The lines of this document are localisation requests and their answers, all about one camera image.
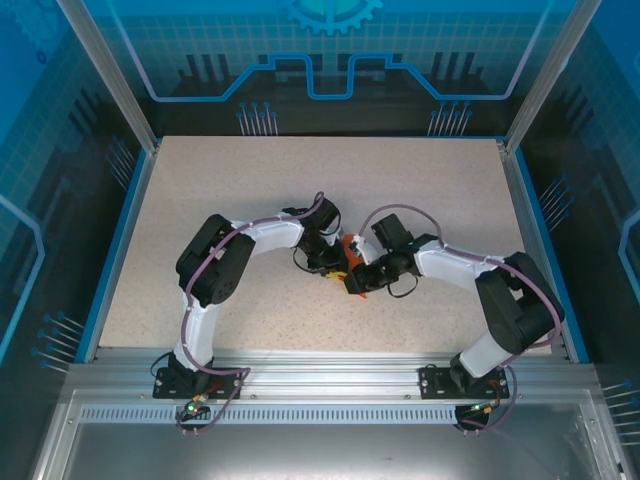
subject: blue trim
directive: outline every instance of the blue trim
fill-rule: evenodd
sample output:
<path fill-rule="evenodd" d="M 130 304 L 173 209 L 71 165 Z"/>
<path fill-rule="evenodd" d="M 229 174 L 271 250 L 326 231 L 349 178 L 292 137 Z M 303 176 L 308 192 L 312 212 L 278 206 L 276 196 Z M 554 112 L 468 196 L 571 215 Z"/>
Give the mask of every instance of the blue trim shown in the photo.
<path fill-rule="evenodd" d="M 0 365 L 2 365 L 2 361 L 4 360 L 4 356 L 7 353 L 7 349 L 9 348 L 9 344 L 11 343 L 13 334 L 15 333 L 18 326 L 18 322 L 22 318 L 24 307 L 27 304 L 27 300 L 29 300 L 29 295 L 31 295 L 33 285 L 34 283 L 36 283 L 36 279 L 38 278 L 38 274 L 40 273 L 40 268 L 44 263 L 45 252 L 44 242 L 42 240 L 42 231 L 40 230 L 40 225 L 38 224 L 38 222 L 31 218 L 31 215 L 20 210 L 13 202 L 11 202 L 11 200 L 9 200 L 2 194 L 0 194 L 0 205 L 9 210 L 18 218 L 18 220 L 20 220 L 24 225 L 27 226 L 27 228 L 29 228 L 29 230 L 33 232 L 33 237 L 36 242 L 36 249 L 38 250 L 38 256 L 33 263 L 33 267 L 31 267 L 31 273 L 29 273 L 29 277 L 24 284 L 24 288 L 22 289 L 22 293 L 20 294 L 18 303 L 16 304 L 13 313 L 11 314 L 11 319 L 9 320 L 7 329 L 2 336 L 2 341 L 0 342 Z"/>
<path fill-rule="evenodd" d="M 562 277 L 562 272 L 560 271 L 558 257 L 556 257 L 556 252 L 551 242 L 549 230 L 544 223 L 542 209 L 540 208 L 540 203 L 538 202 L 538 197 L 536 196 L 536 192 L 533 188 L 533 182 L 531 181 L 531 175 L 529 175 L 529 169 L 527 168 L 527 164 L 524 161 L 524 155 L 522 154 L 522 150 L 520 150 L 520 147 L 518 147 L 518 149 L 516 150 L 516 160 L 518 162 L 520 172 L 522 173 L 522 179 L 524 181 L 526 194 L 529 197 L 529 201 L 531 202 L 531 208 L 533 210 L 533 215 L 536 221 L 536 227 L 538 228 L 540 237 L 542 238 L 542 246 L 544 247 L 547 258 L 549 259 L 551 274 L 553 275 L 553 279 L 556 283 L 558 296 L 560 297 L 560 303 L 562 303 L 562 306 L 564 307 L 566 317 L 565 321 L 569 327 L 571 340 L 573 341 L 576 356 L 578 357 L 577 360 L 580 363 L 589 363 L 589 354 L 587 353 L 587 348 L 585 347 L 582 333 L 580 333 L 578 319 L 576 318 L 576 313 L 573 310 L 573 305 L 571 304 L 571 299 L 569 298 L 569 292 L 567 291 L 567 286 L 564 283 L 564 278 Z"/>
<path fill-rule="evenodd" d="M 122 205 L 122 211 L 120 212 L 120 217 L 118 218 L 118 224 L 116 225 L 116 230 L 113 233 L 113 239 L 111 240 L 109 253 L 107 253 L 107 259 L 105 260 L 104 267 L 102 268 L 102 274 L 100 275 L 98 288 L 96 289 L 96 294 L 93 297 L 93 303 L 91 304 L 91 309 L 89 310 L 89 315 L 87 316 L 87 323 L 84 327 L 82 338 L 80 339 L 80 345 L 78 346 L 78 350 L 76 351 L 76 363 L 85 363 L 85 361 L 87 361 L 87 355 L 89 354 L 89 349 L 91 348 L 91 341 L 94 337 L 95 330 L 96 328 L 102 329 L 102 327 L 104 326 L 98 325 L 100 311 L 102 309 L 105 298 L 108 296 L 108 289 L 110 287 L 115 287 L 112 277 L 118 257 L 118 252 L 121 251 L 122 248 L 126 249 L 130 240 L 130 237 L 125 238 L 125 227 L 127 224 L 127 220 L 129 219 L 129 215 L 131 214 L 131 207 L 133 206 L 133 200 L 136 195 L 136 191 L 138 190 L 142 172 L 144 171 L 148 161 L 149 157 L 147 156 L 147 153 L 144 149 L 141 149 L 140 155 L 138 156 L 138 161 L 136 163 L 136 168 L 133 171 L 133 176 L 131 177 L 131 182 L 129 183 L 127 195 L 124 199 L 124 204 Z"/>
<path fill-rule="evenodd" d="M 638 282 L 636 272 L 633 270 L 633 266 L 631 265 L 629 257 L 627 256 L 629 234 L 631 233 L 631 228 L 633 228 L 633 226 L 638 222 L 640 222 L 640 209 L 629 215 L 629 217 L 627 217 L 627 219 L 624 221 L 624 224 L 622 225 L 622 233 L 620 234 L 620 245 L 618 246 L 618 257 L 620 257 L 620 261 L 622 262 L 624 271 L 627 274 L 627 278 L 629 279 L 631 288 L 633 288 L 633 293 L 635 293 L 636 299 L 638 300 L 638 303 L 640 303 L 640 282 Z"/>

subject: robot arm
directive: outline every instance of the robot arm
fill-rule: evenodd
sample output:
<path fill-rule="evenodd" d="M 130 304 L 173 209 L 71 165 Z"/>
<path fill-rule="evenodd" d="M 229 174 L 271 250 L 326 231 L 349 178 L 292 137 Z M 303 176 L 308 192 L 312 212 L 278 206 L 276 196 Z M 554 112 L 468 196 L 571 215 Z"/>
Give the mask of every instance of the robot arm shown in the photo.
<path fill-rule="evenodd" d="M 213 336 L 220 308 L 236 290 L 251 257 L 277 248 L 298 247 L 318 259 L 319 267 L 321 264 L 323 268 L 333 268 L 329 252 L 338 239 L 338 232 L 327 235 L 324 231 L 338 216 L 337 208 L 329 200 L 323 199 L 313 215 L 300 221 L 287 219 L 302 211 L 284 209 L 279 214 L 282 221 L 249 227 L 233 238 L 222 255 L 198 277 L 192 289 L 197 301 L 189 315 L 186 343 L 200 365 L 207 365 L 213 359 Z M 230 222 L 221 215 L 212 215 L 207 219 L 176 264 L 183 290 L 211 249 L 225 235 L 244 224 Z M 184 293 L 183 308 L 188 308 Z M 183 367 L 193 372 L 198 370 L 185 356 L 180 341 L 173 350 L 173 356 Z"/>
<path fill-rule="evenodd" d="M 378 290 L 404 273 L 438 278 L 478 293 L 488 331 L 451 361 L 451 379 L 461 392 L 554 328 L 551 313 L 540 298 L 494 263 L 477 260 L 484 256 L 452 253 L 461 250 L 443 246 L 432 235 L 414 239 L 395 215 L 382 219 L 372 229 L 387 253 L 349 272 L 345 279 L 349 293 Z M 361 243 L 356 240 L 358 251 Z M 493 258 L 532 280 L 551 300 L 559 318 L 564 317 L 560 302 L 531 257 L 517 252 L 507 258 Z"/>
<path fill-rule="evenodd" d="M 300 221 L 287 220 L 287 216 L 303 211 L 284 209 L 280 222 L 251 226 L 236 235 L 221 256 L 198 277 L 192 289 L 197 302 L 190 312 L 186 343 L 199 364 L 207 365 L 213 359 L 213 335 L 221 304 L 235 291 L 248 260 L 276 248 L 301 249 L 307 255 L 307 267 L 312 273 L 343 272 L 345 287 L 351 294 L 387 287 L 405 273 L 439 278 L 476 291 L 488 331 L 451 360 L 448 372 L 457 391 L 463 394 L 554 327 L 546 306 L 520 280 L 484 261 L 485 257 L 476 255 L 474 260 L 464 253 L 460 255 L 459 250 L 452 251 L 433 235 L 414 238 L 396 215 L 389 215 L 371 227 L 386 250 L 380 254 L 361 237 L 342 238 L 337 229 L 332 234 L 326 233 L 339 216 L 330 201 L 323 199 L 317 211 Z M 176 265 L 183 290 L 211 249 L 240 225 L 243 224 L 230 222 L 220 215 L 213 215 L 205 222 Z M 515 253 L 500 260 L 531 279 L 563 318 L 560 303 L 528 255 Z M 184 307 L 187 308 L 186 296 Z M 194 383 L 189 378 L 200 373 L 184 355 L 180 342 L 169 358 L 169 366 L 187 379 L 184 383 Z"/>

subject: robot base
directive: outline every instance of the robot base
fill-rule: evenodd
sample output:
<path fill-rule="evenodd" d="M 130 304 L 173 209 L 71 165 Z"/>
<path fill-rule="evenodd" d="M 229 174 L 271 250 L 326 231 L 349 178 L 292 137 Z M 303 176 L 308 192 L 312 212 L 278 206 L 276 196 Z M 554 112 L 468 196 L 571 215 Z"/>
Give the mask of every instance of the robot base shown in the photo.
<path fill-rule="evenodd" d="M 236 368 L 217 368 L 217 370 L 237 370 Z M 205 372 L 190 370 L 181 365 L 172 353 L 169 356 L 169 366 L 158 369 L 156 382 L 153 387 L 153 398 L 188 400 L 196 395 L 206 393 L 209 399 L 226 400 L 229 398 L 240 374 L 209 375 Z M 235 398 L 240 398 L 239 390 Z"/>
<path fill-rule="evenodd" d="M 504 370 L 492 370 L 477 379 L 466 392 L 451 379 L 450 367 L 436 367 L 433 364 L 418 369 L 420 396 L 423 400 L 495 400 L 509 398 L 509 386 Z"/>

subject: metal pin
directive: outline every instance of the metal pin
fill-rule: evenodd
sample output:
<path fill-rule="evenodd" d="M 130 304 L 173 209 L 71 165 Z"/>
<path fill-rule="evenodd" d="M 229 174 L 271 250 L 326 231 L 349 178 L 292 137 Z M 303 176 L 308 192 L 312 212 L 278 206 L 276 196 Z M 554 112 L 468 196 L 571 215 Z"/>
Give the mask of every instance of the metal pin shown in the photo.
<path fill-rule="evenodd" d="M 65 357 L 69 357 L 71 360 L 75 359 L 73 355 L 65 352 L 64 350 L 60 350 L 59 348 L 54 347 L 52 343 L 47 343 L 47 346 L 45 348 L 47 352 L 55 352 L 55 353 L 59 353 L 60 355 L 64 355 Z"/>
<path fill-rule="evenodd" d="M 549 226 L 552 222 L 552 220 L 556 217 L 556 215 L 558 214 L 558 212 L 560 212 L 564 207 L 567 206 L 567 201 L 562 198 L 560 200 L 560 202 L 554 207 L 554 209 L 550 212 L 546 212 L 544 214 L 545 216 L 545 223 L 547 224 L 547 226 Z"/>
<path fill-rule="evenodd" d="M 427 129 L 427 136 L 431 136 L 431 127 L 433 127 L 433 121 L 436 119 L 436 115 L 438 115 L 437 111 L 431 112 L 431 120 L 429 121 L 429 128 Z"/>
<path fill-rule="evenodd" d="M 70 336 L 69 336 L 69 335 L 67 335 L 66 333 L 62 333 L 58 327 L 53 327 L 53 328 L 51 329 L 51 332 L 52 332 L 52 333 L 53 333 L 53 335 L 54 335 L 54 336 L 56 336 L 56 337 L 60 336 L 60 337 L 62 337 L 62 338 L 66 338 L 67 340 L 70 340 L 70 341 L 72 341 L 72 342 L 80 343 L 80 341 L 79 341 L 79 340 L 76 340 L 75 338 L 70 337 Z"/>
<path fill-rule="evenodd" d="M 267 111 L 266 117 L 267 121 L 269 122 L 269 135 L 273 135 L 273 128 L 271 127 L 271 114 L 269 113 L 269 107 L 271 106 L 271 104 L 269 102 L 264 102 L 262 106 Z"/>
<path fill-rule="evenodd" d="M 74 322 L 69 317 L 65 316 L 65 314 L 63 312 L 58 312 L 58 320 L 66 320 L 67 322 L 71 323 L 72 325 L 75 325 L 76 327 L 80 327 L 81 330 L 84 330 L 84 326 L 83 325 L 80 325 L 78 322 Z"/>
<path fill-rule="evenodd" d="M 548 225 L 553 224 L 553 222 L 555 222 L 555 221 L 560 217 L 560 215 L 562 215 L 562 214 L 563 214 L 563 213 L 564 213 L 564 212 L 565 212 L 565 211 L 566 211 L 566 210 L 567 210 L 571 205 L 573 205 L 574 203 L 576 203 L 576 197 L 571 197 L 571 198 L 569 199 L 569 201 L 567 202 L 567 204 L 566 204 L 564 207 L 562 207 L 562 209 L 561 209 L 561 210 L 559 210 L 559 211 L 558 211 L 558 212 L 553 216 L 553 218 L 547 222 L 547 224 L 548 224 Z"/>
<path fill-rule="evenodd" d="M 433 134 L 436 134 L 436 130 L 438 129 L 438 122 L 440 121 L 440 115 L 442 115 L 442 109 L 445 107 L 445 105 L 447 104 L 447 102 L 445 102 L 444 100 L 440 102 L 440 110 L 438 110 L 438 115 L 436 117 L 436 123 L 433 126 Z"/>
<path fill-rule="evenodd" d="M 447 117 L 448 116 L 449 116 L 449 111 L 448 110 L 446 112 L 442 112 L 442 121 L 440 122 L 440 129 L 438 130 L 438 136 L 442 135 L 442 127 L 444 127 L 444 122 L 447 121 Z"/>
<path fill-rule="evenodd" d="M 120 180 L 120 177 L 118 176 L 118 174 L 116 174 L 116 171 L 113 168 L 111 168 L 111 169 L 109 169 L 109 173 L 111 174 L 111 176 L 113 178 L 116 179 L 116 182 L 118 182 L 118 185 L 120 185 L 122 187 L 122 189 L 126 192 L 127 191 L 127 187 L 124 184 L 124 182 L 122 180 Z"/>
<path fill-rule="evenodd" d="M 131 152 L 129 151 L 129 149 L 126 147 L 124 140 L 116 137 L 115 135 L 113 136 L 113 139 L 116 141 L 116 144 L 118 145 L 118 147 L 120 148 L 120 150 L 122 151 L 122 153 L 125 154 L 125 156 L 129 159 L 129 161 L 135 165 L 136 164 L 136 159 L 133 158 L 133 155 L 131 155 Z"/>
<path fill-rule="evenodd" d="M 635 415 L 640 413 L 640 410 L 635 410 L 633 412 L 624 412 L 624 413 L 616 413 L 615 415 L 611 415 L 611 417 L 628 417 L 629 415 Z"/>
<path fill-rule="evenodd" d="M 553 201 L 547 202 L 542 207 L 542 215 L 547 217 L 547 219 L 549 218 L 549 215 L 551 215 L 551 211 L 556 208 L 556 205 L 560 204 L 560 206 L 563 206 L 564 203 L 565 203 L 565 199 L 562 196 L 562 190 L 556 190 L 556 191 L 558 192 L 556 199 L 553 200 Z"/>
<path fill-rule="evenodd" d="M 625 378 L 624 382 L 619 383 L 617 385 L 611 385 L 610 387 L 605 387 L 602 389 L 602 391 L 606 392 L 607 390 L 613 390 L 614 388 L 620 388 L 620 387 L 631 388 L 633 387 L 633 383 L 628 378 Z"/>
<path fill-rule="evenodd" d="M 546 212 L 549 210 L 549 207 L 552 205 L 552 201 L 555 198 L 555 201 L 558 201 L 558 198 L 562 197 L 563 190 L 561 188 L 557 188 L 554 192 L 552 192 L 547 198 L 544 199 L 544 202 L 540 204 L 542 207 L 542 211 Z"/>
<path fill-rule="evenodd" d="M 240 102 L 240 108 L 242 109 L 242 116 L 244 117 L 244 124 L 247 127 L 247 135 L 249 135 L 249 120 L 247 120 L 247 111 L 245 110 L 246 106 L 247 106 L 246 103 Z"/>
<path fill-rule="evenodd" d="M 51 365 L 49 362 L 47 362 L 46 360 L 42 360 L 40 362 L 40 368 L 50 368 L 52 370 L 57 370 L 57 371 L 62 372 L 62 373 L 67 373 L 67 371 L 64 368 L 55 367 L 55 366 Z"/>
<path fill-rule="evenodd" d="M 42 329 L 38 330 L 38 338 L 46 338 L 47 340 L 51 340 L 52 342 L 56 342 L 58 345 L 62 345 L 63 347 L 67 347 L 73 351 L 76 350 L 76 347 L 69 345 L 68 343 L 64 343 L 62 340 L 58 340 L 57 338 L 53 338 L 50 335 L 47 335 L 46 332 Z"/>
<path fill-rule="evenodd" d="M 464 108 L 462 109 L 462 113 L 460 114 L 460 118 L 458 119 L 458 125 L 454 128 L 455 135 L 458 135 L 460 127 L 462 126 L 462 121 L 464 120 L 465 113 L 467 113 L 467 107 L 471 105 L 470 101 L 466 101 L 463 103 Z"/>
<path fill-rule="evenodd" d="M 37 355 L 40 355 L 41 357 L 48 358 L 49 360 L 55 360 L 56 362 L 65 363 L 65 364 L 69 365 L 69 362 L 67 362 L 66 360 L 60 360 L 58 357 L 54 357 L 53 355 L 47 355 L 46 353 L 41 352 L 40 350 L 38 350 L 37 347 L 33 347 L 31 349 L 31 355 L 33 357 L 35 357 Z"/>
<path fill-rule="evenodd" d="M 453 118 L 453 112 L 455 112 L 457 106 L 458 106 L 457 100 L 454 100 L 453 102 L 451 102 L 451 112 L 449 113 L 449 120 L 447 120 L 447 126 L 444 129 L 445 135 L 447 133 L 447 130 L 449 129 L 449 125 L 451 124 L 451 119 Z"/>
<path fill-rule="evenodd" d="M 253 112 L 256 116 L 256 122 L 258 123 L 258 135 L 262 135 L 262 132 L 260 131 L 260 116 L 258 115 L 258 102 L 251 102 L 251 106 L 253 107 Z"/>
<path fill-rule="evenodd" d="M 467 129 L 467 123 L 469 123 L 469 119 L 473 115 L 473 112 L 467 112 L 465 115 L 464 123 L 462 124 L 462 128 L 460 129 L 460 136 L 464 135 L 464 131 Z"/>
<path fill-rule="evenodd" d="M 451 130 L 449 130 L 449 136 L 453 137 L 454 136 L 454 131 L 456 129 L 456 122 L 458 122 L 458 120 L 460 119 L 460 111 L 456 110 L 453 113 L 453 116 L 455 117 L 453 119 L 453 122 L 451 123 Z"/>
<path fill-rule="evenodd" d="M 549 228 L 549 233 L 553 232 L 558 225 L 560 225 L 565 219 L 569 218 L 570 216 L 571 215 L 569 213 L 569 210 L 564 212 L 564 215 L 562 215 L 562 217 L 560 217 L 560 219 L 556 223 L 554 223 L 553 226 L 551 226 L 551 228 Z"/>
<path fill-rule="evenodd" d="M 554 186 L 558 185 L 558 183 L 559 183 L 559 180 L 558 180 L 557 178 L 554 178 L 553 180 L 551 180 L 551 183 L 549 184 L 549 186 L 545 189 L 545 191 L 544 191 L 544 192 L 542 192 L 542 193 L 540 194 L 540 197 L 539 197 L 539 198 L 540 198 L 540 200 L 542 200 L 542 199 L 544 198 L 544 196 L 545 196 L 547 193 L 549 193 L 550 191 L 552 191 L 551 189 L 552 189 Z"/>
<path fill-rule="evenodd" d="M 640 421 L 635 421 L 635 422 L 625 422 L 625 423 L 614 423 L 613 426 L 614 427 L 626 427 L 627 425 L 639 425 Z"/>
<path fill-rule="evenodd" d="M 551 195 L 558 187 L 560 187 L 562 185 L 563 182 L 565 182 L 567 180 L 567 174 L 563 173 L 562 176 L 557 180 L 557 183 L 555 184 L 555 186 L 552 189 L 547 188 L 547 190 L 545 190 L 545 192 L 540 195 L 539 197 L 539 201 L 543 202 L 545 198 L 548 198 L 549 195 Z"/>
<path fill-rule="evenodd" d="M 618 393 L 617 395 L 609 395 L 608 397 L 604 397 L 604 398 L 609 400 L 610 398 L 625 397 L 627 395 L 633 395 L 634 393 L 638 393 L 638 392 L 640 392 L 640 389 L 638 389 L 638 390 L 629 390 L 628 392 Z"/>
<path fill-rule="evenodd" d="M 242 124 L 242 112 L 236 113 L 236 118 L 238 119 L 238 123 L 240 124 L 240 131 L 242 132 L 242 136 L 245 137 L 247 134 L 244 132 L 244 125 Z"/>
<path fill-rule="evenodd" d="M 253 112 L 249 112 L 247 115 L 249 115 L 249 120 L 251 120 L 251 131 L 253 132 L 254 137 L 257 137 L 258 134 L 256 133 L 256 124 L 253 121 Z"/>
<path fill-rule="evenodd" d="M 276 132 L 276 136 L 280 136 L 278 133 L 278 114 L 276 112 L 271 112 L 271 118 L 273 118 L 273 129 Z"/>
<path fill-rule="evenodd" d="M 260 118 L 262 119 L 262 128 L 264 129 L 264 134 L 263 135 L 267 135 L 267 123 L 264 119 L 264 117 L 266 116 L 266 114 L 264 112 L 260 112 Z"/>
<path fill-rule="evenodd" d="M 551 190 L 547 188 L 547 190 L 545 190 L 545 193 L 540 195 L 540 198 L 538 199 L 540 204 L 547 202 L 549 200 L 549 197 L 553 195 L 553 193 L 562 186 L 562 183 L 566 181 L 566 179 L 567 179 L 567 174 L 565 173 L 560 177 L 560 179 L 557 181 L 557 183 L 553 186 Z"/>
<path fill-rule="evenodd" d="M 633 397 L 631 399 L 631 401 L 629 401 L 629 402 L 616 403 L 615 405 L 609 405 L 609 409 L 618 408 L 618 407 L 626 407 L 627 405 L 631 405 L 632 407 L 638 408 L 638 406 L 640 406 L 640 400 L 638 400 L 638 397 Z"/>
<path fill-rule="evenodd" d="M 122 167 L 125 170 L 127 170 L 127 172 L 133 174 L 133 165 L 131 165 L 131 162 L 129 162 L 129 159 L 122 154 L 120 149 L 118 148 L 116 150 L 116 147 L 114 146 L 114 144 L 111 143 L 109 144 L 109 150 L 111 150 L 111 153 L 113 153 L 113 155 L 120 161 L 120 165 L 122 165 Z"/>
<path fill-rule="evenodd" d="M 54 320 L 53 317 L 51 315 L 49 315 L 48 313 L 45 313 L 44 317 L 42 319 L 44 320 L 45 323 L 48 323 L 48 322 L 55 323 L 56 325 L 64 328 L 65 330 L 69 330 L 70 332 L 73 332 L 76 335 L 82 335 L 82 332 L 77 331 L 75 328 L 71 328 L 71 327 L 65 325 L 64 323 L 59 322 L 58 320 Z"/>
<path fill-rule="evenodd" d="M 117 161 L 115 161 L 109 154 L 104 156 L 111 166 L 122 176 L 127 184 L 129 184 L 130 176 L 125 168 Z"/>
<path fill-rule="evenodd" d="M 118 174 L 120 179 L 125 184 L 129 183 L 129 178 L 128 178 L 127 174 L 123 171 L 123 168 L 121 166 L 119 166 L 117 164 L 117 162 L 111 158 L 110 155 L 107 154 L 107 155 L 104 156 L 104 158 L 107 160 L 107 162 L 109 162 L 109 165 L 111 165 L 111 169 L 115 170 L 115 172 Z"/>

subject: aluminum frame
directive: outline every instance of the aluminum frame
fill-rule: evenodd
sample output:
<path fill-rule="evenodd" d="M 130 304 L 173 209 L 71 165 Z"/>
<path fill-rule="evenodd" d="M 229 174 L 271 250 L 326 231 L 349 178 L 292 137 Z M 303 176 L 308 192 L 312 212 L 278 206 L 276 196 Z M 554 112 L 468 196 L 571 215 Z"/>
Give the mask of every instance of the aluminum frame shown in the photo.
<path fill-rule="evenodd" d="M 157 146 L 156 136 L 87 7 L 82 0 L 57 2 L 140 145 L 152 155 Z"/>
<path fill-rule="evenodd" d="M 500 158 L 507 179 L 507 185 L 509 186 L 509 192 L 511 193 L 513 208 L 516 218 L 518 219 L 524 248 L 536 262 L 545 279 L 557 295 L 558 285 L 553 276 L 549 257 L 545 253 L 542 235 L 540 229 L 537 227 L 535 214 L 533 212 L 534 207 L 526 193 L 524 178 L 515 158 L 516 154 L 515 152 L 509 153 L 504 144 L 499 145 L 498 148 L 500 149 Z M 564 341 L 564 348 L 559 345 L 554 346 L 552 347 L 552 353 L 561 356 L 568 355 L 572 362 L 579 362 L 574 339 L 569 331 L 567 322 L 562 324 L 562 339 Z"/>
<path fill-rule="evenodd" d="M 602 0 L 576 0 L 562 31 L 558 35 L 531 90 L 516 114 L 505 137 L 507 153 L 514 154 L 542 108 L 549 92 L 564 70 Z"/>
<path fill-rule="evenodd" d="M 33 478 L 63 477 L 85 406 L 153 409 L 158 405 L 181 405 L 183 401 L 151 398 L 153 378 L 149 365 L 162 353 L 163 350 L 156 349 L 99 349 L 93 364 L 72 365 Z M 234 401 L 231 409 L 247 405 L 274 411 L 291 405 L 338 405 L 343 409 L 375 405 L 402 409 L 460 403 L 421 400 L 419 394 L 417 369 L 427 363 L 448 365 L 452 354 L 216 350 L 215 355 L 216 365 L 221 367 L 242 365 L 253 369 L 241 399 Z M 583 412 L 582 429 L 589 436 L 595 467 L 601 478 L 619 479 L 617 457 L 613 454 L 616 445 L 607 431 L 610 417 L 595 367 L 538 355 L 519 358 L 513 366 L 518 375 L 519 404 L 579 405 Z M 296 422 L 292 418 L 281 423 Z M 384 423 L 373 419 L 368 423 L 372 422 Z M 119 418 L 109 423 L 149 422 Z M 416 417 L 415 421 L 405 423 L 425 422 Z"/>

